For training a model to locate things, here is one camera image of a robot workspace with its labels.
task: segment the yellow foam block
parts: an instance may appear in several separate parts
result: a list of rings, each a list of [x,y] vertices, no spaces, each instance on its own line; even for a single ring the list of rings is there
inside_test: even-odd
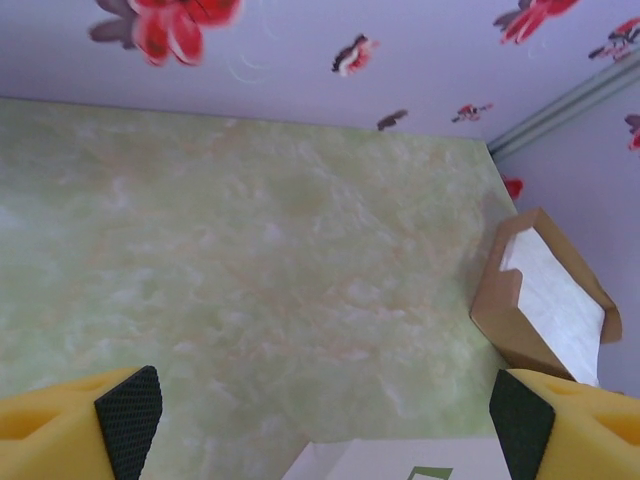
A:
[[[123,461],[131,461],[126,450],[140,456],[144,445],[120,438],[114,421],[128,422],[149,404],[154,376],[153,367],[125,368],[0,400],[0,480],[124,478]],[[162,411],[158,394],[159,385],[151,417],[142,412],[147,437]],[[125,435],[137,428],[123,425]]]
[[[640,480],[638,399],[508,370],[490,409],[513,480]]]

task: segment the floral wallpaper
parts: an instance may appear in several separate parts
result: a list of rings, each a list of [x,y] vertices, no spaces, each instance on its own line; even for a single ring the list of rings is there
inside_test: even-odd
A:
[[[489,141],[640,42],[637,0],[72,1],[0,5],[1,96]]]

